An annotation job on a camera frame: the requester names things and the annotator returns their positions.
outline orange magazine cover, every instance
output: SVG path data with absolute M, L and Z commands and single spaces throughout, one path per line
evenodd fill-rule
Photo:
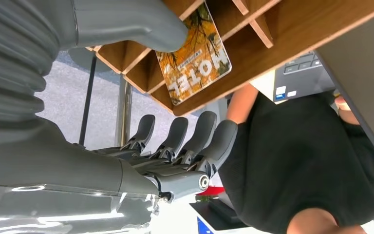
M 216 25 L 203 3 L 187 19 L 188 37 L 173 53 L 156 52 L 171 100 L 178 105 L 231 70 Z

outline red object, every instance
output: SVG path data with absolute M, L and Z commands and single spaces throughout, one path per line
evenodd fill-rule
M 197 194 L 198 196 L 217 196 L 219 194 L 221 194 L 222 192 L 224 192 L 224 188 L 223 187 L 213 187 L 213 186 L 210 186 L 209 188 L 207 188 L 206 191 L 200 193 L 200 194 Z

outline metal pole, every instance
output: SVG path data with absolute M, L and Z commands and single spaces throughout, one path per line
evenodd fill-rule
M 118 97 L 115 146 L 123 146 L 130 138 L 132 86 L 121 75 Z
M 87 132 L 88 113 L 90 112 L 91 94 L 93 92 L 95 67 L 96 67 L 96 55 L 94 53 L 93 60 L 91 62 L 90 79 L 88 80 L 87 96 L 85 99 L 84 114 L 82 116 L 81 133 L 79 135 L 79 144 L 84 145 L 85 133 Z

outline silver stand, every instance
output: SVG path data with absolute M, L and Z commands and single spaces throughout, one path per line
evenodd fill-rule
M 117 124 L 115 129 L 115 146 L 125 145 L 130 136 L 132 87 L 120 75 L 120 93 L 118 97 Z

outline keyboard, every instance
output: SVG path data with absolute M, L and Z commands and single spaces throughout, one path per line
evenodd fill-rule
M 284 74 L 293 73 L 300 70 L 309 69 L 312 67 L 319 67 L 322 63 L 313 51 L 300 56 L 298 59 L 286 63 L 284 67 Z

